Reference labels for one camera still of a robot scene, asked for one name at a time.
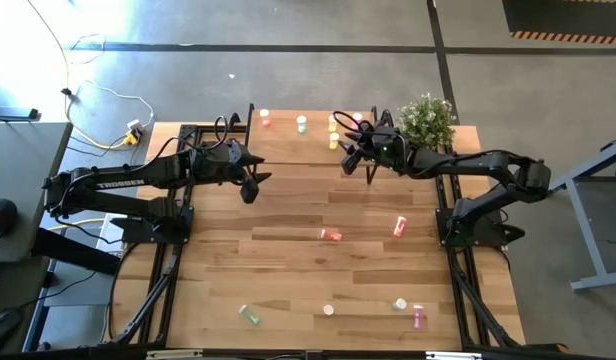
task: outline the vial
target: vial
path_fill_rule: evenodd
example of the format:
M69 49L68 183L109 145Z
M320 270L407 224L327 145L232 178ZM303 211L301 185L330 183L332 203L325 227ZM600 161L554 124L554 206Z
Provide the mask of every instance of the vial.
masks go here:
M306 133L306 120L306 117L303 115L297 117L297 131L299 131L300 134Z
M330 150L337 150L337 145L339 145L339 134L331 133L330 134Z
M265 128L270 126L270 111L268 111L268 109L261 109L259 111L259 117L261 118L261 124Z
M328 131L337 131L337 120L335 120L335 117L333 115L328 116Z

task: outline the desk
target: desk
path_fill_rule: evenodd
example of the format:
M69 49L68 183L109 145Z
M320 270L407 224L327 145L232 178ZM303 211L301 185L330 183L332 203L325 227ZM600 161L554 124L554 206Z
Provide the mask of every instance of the desk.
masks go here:
M0 241L0 262L30 256L44 213L44 178L54 176L72 125L67 122L0 122L0 198L17 205L19 220Z
M305 138L292 122L307 113L271 110L268 129L253 117L249 147L272 162L260 165L259 171L273 173L260 185L254 204L243 204L235 186L194 188L194 225L183 251L167 346L459 349L446 252L437 245L434 183L379 169L367 186L363 169L352 176L343 174L343 152L328 152L327 140L307 147L315 149L308 153L312 155L294 162L287 151ZM325 119L320 126L326 128L327 113L317 116ZM312 126L312 116L306 116L308 133L323 132ZM179 132L180 125L155 125L148 159ZM455 129L456 151L480 150L474 126ZM489 189L484 177L463 176L460 182L464 196ZM164 194L143 187L138 196ZM400 215L408 224L404 235L394 238ZM322 228L339 231L342 241L319 240ZM154 251L155 246L139 245L124 264L115 289L116 331L145 298ZM474 252L484 302L508 333L523 342L506 262L492 249ZM392 310L391 303L399 297L408 301L408 310ZM238 314L243 304L262 318L259 326ZM323 314L326 304L334 306L333 316ZM423 331L412 331L413 304L425 307ZM157 304L151 339L160 313ZM474 313L467 313L476 334Z

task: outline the small cup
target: small cup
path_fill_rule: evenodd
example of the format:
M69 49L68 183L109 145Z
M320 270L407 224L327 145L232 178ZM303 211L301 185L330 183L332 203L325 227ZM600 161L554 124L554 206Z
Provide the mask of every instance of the small cup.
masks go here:
M395 310L406 310L407 305L406 300L399 298L392 303L392 308Z
M339 145L339 134L331 133L330 134L330 150L337 150L337 146Z
M268 109L261 109L259 111L259 117L261 118L261 123L264 127L270 126L270 111Z
M324 314L326 314L327 316L331 316L334 313L335 313L335 308L332 307L332 305L324 306Z
M300 134L305 134L306 133L306 117L301 115L297 117L297 131L299 131Z
M337 131L337 120L335 120L335 117L332 115L328 116L328 131Z

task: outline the table leg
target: table leg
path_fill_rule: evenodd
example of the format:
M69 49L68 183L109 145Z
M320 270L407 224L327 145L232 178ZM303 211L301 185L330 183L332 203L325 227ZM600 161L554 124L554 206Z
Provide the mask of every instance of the table leg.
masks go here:
M114 275L119 264L119 258L114 255L41 228L37 230L32 253L108 275Z

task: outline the wooden tabletop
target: wooden tabletop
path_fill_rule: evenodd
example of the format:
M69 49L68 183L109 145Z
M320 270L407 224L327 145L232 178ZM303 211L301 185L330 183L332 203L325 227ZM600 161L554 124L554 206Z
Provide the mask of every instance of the wooden tabletop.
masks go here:
M253 117L251 152L274 163L259 167L273 175L260 185L254 204L243 204L239 188L229 184L194 188L194 225L181 260L168 347L460 348L446 254L437 245L433 220L434 183L398 178L387 169L379 169L370 186L361 168L345 176L338 165L343 151L309 144L308 139L322 137L320 127L327 130L329 113L271 110L268 129ZM282 123L301 114L309 124L325 119L324 126L309 125L306 135L314 138L300 138L296 123ZM148 159L180 125L155 125ZM282 129L286 138L274 136ZM456 151L480 150L474 126L455 129ZM289 157L289 139L315 150L298 161ZM463 176L460 183L464 196L489 189L484 177ZM138 196L164 194L142 187ZM401 238L392 236L398 216L408 220ZM318 239L324 228L340 232L342 240ZM154 251L154 245L139 245L124 264L115 289L115 331L146 296ZM495 250L475 248L475 262L485 303L508 333L524 342L505 260ZM397 298L408 302L406 310L392 309ZM242 305L261 317L258 326L238 313ZM325 305L334 307L334 315L324 314ZM424 307L423 330L413 329L413 305ZM160 301L153 329L161 306ZM468 308L467 314L477 338L474 312Z

